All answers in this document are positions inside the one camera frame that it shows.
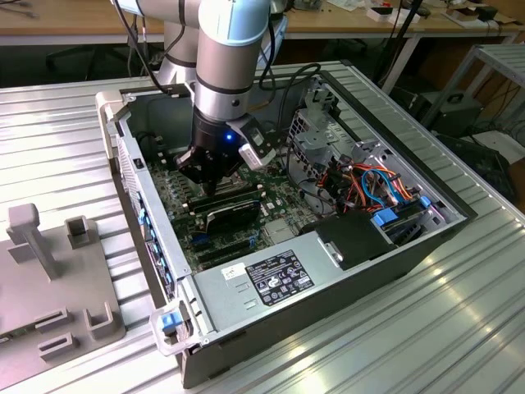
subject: aluminum extrusion table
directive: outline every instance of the aluminum extrusion table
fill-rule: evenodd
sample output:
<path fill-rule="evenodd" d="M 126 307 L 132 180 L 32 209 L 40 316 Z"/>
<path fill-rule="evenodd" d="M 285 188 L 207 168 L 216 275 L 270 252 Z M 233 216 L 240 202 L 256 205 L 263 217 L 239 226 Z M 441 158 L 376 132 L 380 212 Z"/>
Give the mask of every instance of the aluminum extrusion table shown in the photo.
<path fill-rule="evenodd" d="M 323 68 L 479 218 L 408 276 L 188 392 L 525 392 L 525 217 L 355 68 Z M 276 67 L 276 74 L 294 69 Z M 127 328 L 122 340 L 6 394 L 184 392 L 175 358 L 157 352 L 146 323 L 153 302 L 94 106 L 99 90 L 144 85 L 129 79 L 0 91 L 0 235 L 6 206 L 21 201 L 39 206 L 43 227 L 79 214 L 95 219 Z M 342 109 L 367 137 L 358 115 Z"/>
<path fill-rule="evenodd" d="M 437 100 L 428 109 L 425 117 L 421 120 L 424 126 L 431 124 L 441 106 L 452 94 L 452 91 L 476 60 L 481 60 L 485 63 L 485 66 L 467 88 L 467 94 L 473 96 L 491 70 L 498 71 L 505 78 L 525 88 L 525 45 L 474 45 L 470 51 L 468 51 L 467 56 L 465 56 L 452 77 L 450 77 L 449 82 L 441 91 Z M 514 119 L 524 111 L 525 101 L 516 107 L 513 113 L 508 116 L 508 119 Z"/>

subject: motherboard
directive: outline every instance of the motherboard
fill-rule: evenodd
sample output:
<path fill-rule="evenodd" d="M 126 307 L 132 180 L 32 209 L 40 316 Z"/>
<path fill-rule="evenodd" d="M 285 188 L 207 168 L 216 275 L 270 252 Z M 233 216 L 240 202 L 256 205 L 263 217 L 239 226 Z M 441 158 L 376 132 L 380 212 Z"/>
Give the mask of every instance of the motherboard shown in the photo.
<path fill-rule="evenodd" d="M 262 172 L 240 167 L 213 197 L 159 163 L 149 171 L 195 273 L 287 241 L 317 220 L 278 161 Z"/>

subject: gray plastic base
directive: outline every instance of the gray plastic base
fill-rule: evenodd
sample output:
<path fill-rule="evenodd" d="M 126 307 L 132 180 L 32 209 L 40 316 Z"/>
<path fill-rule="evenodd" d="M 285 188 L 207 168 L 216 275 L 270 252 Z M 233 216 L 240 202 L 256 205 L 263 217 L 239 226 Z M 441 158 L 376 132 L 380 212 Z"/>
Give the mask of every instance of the gray plastic base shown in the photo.
<path fill-rule="evenodd" d="M 96 223 L 85 221 L 82 236 L 74 220 L 42 231 L 56 260 L 51 281 L 34 254 L 17 263 L 13 242 L 0 242 L 0 390 L 126 333 Z"/>

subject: black cable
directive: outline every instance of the black cable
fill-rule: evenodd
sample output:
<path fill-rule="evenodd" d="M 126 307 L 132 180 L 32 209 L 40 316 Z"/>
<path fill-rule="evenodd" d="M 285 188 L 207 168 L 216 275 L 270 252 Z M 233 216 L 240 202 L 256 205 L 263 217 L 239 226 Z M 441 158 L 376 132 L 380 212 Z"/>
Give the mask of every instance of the black cable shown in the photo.
<path fill-rule="evenodd" d="M 295 80 L 309 68 L 315 68 L 315 70 L 310 71 L 301 81 L 308 80 L 312 78 L 313 76 L 315 76 L 321 70 L 321 65 L 319 63 L 310 63 L 310 64 L 307 64 L 306 66 L 302 66 L 290 77 L 290 79 L 288 80 L 286 84 L 285 91 L 283 92 L 282 97 L 281 97 L 281 105 L 279 106 L 279 115 L 277 116 L 277 129 L 276 129 L 277 133 L 282 132 L 282 115 L 283 115 L 283 112 L 285 111 L 286 97 L 288 96 L 288 93 L 290 92 L 291 87 L 294 86 Z"/>
<path fill-rule="evenodd" d="M 413 0 L 412 6 L 410 7 L 410 12 L 407 15 L 406 19 L 403 22 L 403 25 L 401 26 L 401 29 L 399 29 L 399 32 L 397 36 L 395 37 L 395 41 L 392 45 L 388 43 L 386 45 L 386 50 L 381 53 L 381 56 L 379 57 L 379 60 L 377 61 L 377 67 L 374 70 L 372 81 L 375 84 L 379 83 L 379 80 L 382 78 L 384 70 L 387 67 L 387 64 L 389 62 L 389 59 L 391 59 L 393 56 L 396 56 L 396 53 L 399 51 L 400 48 L 403 47 L 404 44 L 404 35 L 409 29 L 410 24 L 412 23 L 412 20 L 414 16 L 416 15 L 416 11 L 421 6 L 422 0 Z"/>
<path fill-rule="evenodd" d="M 146 72 L 148 73 L 149 78 L 151 78 L 151 81 L 155 85 L 157 89 L 159 89 L 164 94 L 171 95 L 171 88 L 165 88 L 162 85 L 158 83 L 157 77 L 155 74 L 153 74 L 153 71 L 151 67 L 149 66 L 148 62 L 146 62 L 146 59 L 144 57 L 144 54 L 142 53 L 142 50 L 139 47 L 139 43 L 137 42 L 137 39 L 133 36 L 133 33 L 131 32 L 131 28 L 128 25 L 128 22 L 126 18 L 124 17 L 124 12 L 122 11 L 121 5 L 119 4 L 118 0 L 114 0 L 113 2 L 115 4 L 116 13 L 118 14 L 119 19 L 121 20 L 121 23 L 124 25 L 124 28 L 126 29 L 126 33 L 128 34 L 128 38 L 130 39 L 131 44 L 133 45 L 133 49 L 137 52 L 137 55 L 139 55 L 139 59 L 142 62 L 142 65 L 146 69 Z"/>
<path fill-rule="evenodd" d="M 273 30 L 273 24 L 272 19 L 268 18 L 268 31 L 270 32 L 270 57 L 266 59 L 266 55 L 264 54 L 264 51 L 261 49 L 261 55 L 262 58 L 266 62 L 266 66 L 264 67 L 264 71 L 261 74 L 261 77 L 259 78 L 259 89 L 262 91 L 271 91 L 270 97 L 267 100 L 264 100 L 260 104 L 253 105 L 249 108 L 249 112 L 257 111 L 261 108 L 265 108 L 266 106 L 270 105 L 272 101 L 275 99 L 277 95 L 277 84 L 276 84 L 276 77 L 273 75 L 272 71 L 272 63 L 276 56 L 276 34 Z M 263 85 L 264 80 L 266 79 L 266 75 L 270 73 L 270 78 L 272 80 L 272 87 L 266 88 Z"/>
<path fill-rule="evenodd" d="M 399 20 L 399 14 L 400 13 L 401 13 L 401 2 L 399 2 L 399 7 L 397 9 L 397 15 L 395 16 L 395 22 L 394 22 L 394 26 L 392 27 L 392 31 L 390 32 L 390 37 L 386 41 L 385 47 L 383 48 L 383 50 L 379 54 L 379 59 L 381 59 L 383 56 L 385 56 L 386 49 L 391 44 L 390 41 L 392 40 L 392 37 L 394 37 L 395 27 L 397 26 L 397 21 Z M 375 75 L 377 73 L 377 68 L 379 67 L 379 65 L 380 65 L 380 62 L 377 62 L 376 63 L 376 67 L 374 68 L 373 75 Z"/>
<path fill-rule="evenodd" d="M 137 15 L 133 15 L 133 22 L 131 22 L 131 31 L 134 31 L 135 34 L 139 33 L 137 31 Z M 129 40 L 128 40 L 128 46 L 130 47 L 130 50 L 128 52 L 128 60 L 127 60 L 126 65 L 127 65 L 127 68 L 128 68 L 128 76 L 131 78 L 133 76 L 133 72 L 131 70 L 131 60 L 133 58 L 133 53 L 134 53 L 135 50 L 130 45 L 130 41 Z"/>
<path fill-rule="evenodd" d="M 316 195 L 315 193 L 311 193 L 308 190 L 303 189 L 302 187 L 299 186 L 299 184 L 295 183 L 295 181 L 292 179 L 292 177 L 290 175 L 290 153 L 291 153 L 291 150 L 292 150 L 292 142 L 290 142 L 290 144 L 288 145 L 288 150 L 286 151 L 286 174 L 288 175 L 288 182 L 292 186 L 295 186 L 295 187 L 301 189 L 303 191 L 303 193 L 305 193 L 306 195 L 310 195 L 312 197 L 315 197 L 316 199 L 318 199 L 322 203 L 327 203 L 328 206 L 330 206 L 330 207 L 333 206 L 334 204 L 330 200 L 324 199 L 320 195 Z"/>
<path fill-rule="evenodd" d="M 486 39 L 489 38 L 489 34 L 491 33 L 491 24 L 489 23 L 489 21 L 485 21 L 485 23 L 486 23 L 486 33 L 485 33 L 485 37 L 483 37 L 482 39 L 481 45 L 483 45 L 486 42 Z"/>
<path fill-rule="evenodd" d="M 268 32 L 270 33 L 270 57 L 267 59 L 266 67 L 264 67 L 264 71 L 262 72 L 261 77 L 259 78 L 259 89 L 266 90 L 266 91 L 271 90 L 273 97 L 275 98 L 275 91 L 276 91 L 275 77 L 272 77 L 272 75 L 270 75 L 270 77 L 272 77 L 272 87 L 270 89 L 263 86 L 263 82 L 266 79 L 266 75 L 268 74 L 268 72 L 272 71 L 272 64 L 276 58 L 276 33 L 273 29 L 272 20 L 268 20 Z"/>
<path fill-rule="evenodd" d="M 495 77 L 495 73 L 492 72 L 492 73 L 491 73 L 491 76 L 489 76 L 489 77 L 485 80 L 485 82 L 483 82 L 483 85 L 477 90 L 476 94 L 474 94 L 474 98 L 476 98 L 477 96 L 479 96 L 479 94 L 482 92 L 482 90 L 484 90 L 484 89 L 486 88 L 487 84 L 488 84 L 489 82 L 491 82 L 491 81 L 494 79 L 494 77 Z"/>
<path fill-rule="evenodd" d="M 320 70 L 321 70 L 321 65 L 319 63 L 310 63 L 310 64 L 307 64 L 306 66 L 302 66 L 301 68 L 299 68 L 291 77 L 290 79 L 288 80 L 288 83 L 286 84 L 286 87 L 285 87 L 285 91 L 282 95 L 282 98 L 281 98 L 281 105 L 279 107 L 279 116 L 277 118 L 277 132 L 278 133 L 281 133 L 282 132 L 282 115 L 283 115 L 283 112 L 284 112 L 284 109 L 285 109 L 285 104 L 286 104 L 286 97 L 288 96 L 288 93 L 290 92 L 290 89 L 292 86 L 294 86 L 294 81 L 301 75 L 303 74 L 306 70 L 308 70 L 309 68 L 314 68 L 313 71 L 310 71 L 304 78 L 303 80 L 306 80 L 307 78 L 312 78 L 313 76 L 315 76 Z M 286 151 L 286 175 L 288 176 L 288 181 L 290 182 L 290 184 L 292 186 L 295 186 L 299 189 L 301 189 L 306 195 L 310 195 L 312 197 L 315 197 L 316 199 L 318 199 L 319 201 L 322 201 L 322 202 L 325 202 L 327 204 L 329 204 L 330 206 L 333 205 L 333 203 L 327 199 L 323 199 L 321 196 L 319 195 L 315 195 L 314 193 L 310 193 L 309 191 L 305 190 L 305 189 L 302 189 L 291 177 L 290 175 L 290 153 L 291 153 L 291 150 L 292 150 L 292 144 L 293 144 L 293 141 L 290 141 L 289 145 L 288 145 L 288 150 Z"/>
<path fill-rule="evenodd" d="M 180 29 L 179 35 L 176 36 L 176 38 L 171 41 L 171 44 L 167 46 L 167 48 L 162 53 L 162 59 L 177 45 L 177 43 L 182 39 L 182 36 L 184 35 L 184 32 L 186 30 L 186 26 L 182 26 L 182 29 Z"/>
<path fill-rule="evenodd" d="M 507 85 L 507 91 L 504 94 L 503 101 L 501 102 L 500 108 L 496 111 L 495 115 L 491 119 L 492 122 L 500 115 L 500 112 L 503 111 L 503 109 L 504 109 L 505 102 L 507 101 L 507 96 L 509 95 L 510 86 L 511 86 L 510 80 L 508 80 L 508 82 L 509 82 L 509 84 Z"/>

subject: desk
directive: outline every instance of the desk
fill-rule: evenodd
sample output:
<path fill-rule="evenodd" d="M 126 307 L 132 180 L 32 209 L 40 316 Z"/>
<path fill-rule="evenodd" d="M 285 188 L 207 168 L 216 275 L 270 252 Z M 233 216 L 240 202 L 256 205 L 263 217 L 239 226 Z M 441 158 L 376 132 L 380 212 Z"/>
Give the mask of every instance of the desk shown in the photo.
<path fill-rule="evenodd" d="M 525 392 L 525 216 L 354 67 L 322 67 L 479 216 L 407 276 L 191 392 Z M 275 67 L 276 75 L 296 70 Z M 157 351 L 148 327 L 153 302 L 94 106 L 98 91 L 149 84 L 134 78 L 0 90 L 0 214 L 16 188 L 37 204 L 43 228 L 76 215 L 95 220 L 127 331 L 2 394 L 188 393 L 175 358 Z M 372 136 L 354 112 L 340 109 L 361 138 Z M 75 188 L 64 174 L 77 176 Z M 6 226 L 4 214 L 0 239 Z"/>
<path fill-rule="evenodd" d="M 0 46 L 3 45 L 76 45 L 116 44 L 127 41 L 126 33 L 109 0 L 33 0 L 38 20 L 0 11 Z M 407 61 L 424 37 L 484 37 L 487 29 L 465 29 L 446 17 L 440 9 L 431 8 L 432 15 L 421 19 L 406 34 L 409 38 L 393 65 L 383 90 L 389 93 Z M 290 11 L 287 39 L 371 39 L 390 36 L 392 24 L 377 23 L 365 10 L 347 12 L 324 3 L 322 11 Z M 163 41 L 163 23 L 147 19 L 148 41 Z M 493 27 L 489 36 L 501 35 L 504 43 L 512 42 L 523 28 L 504 26 L 501 32 Z"/>

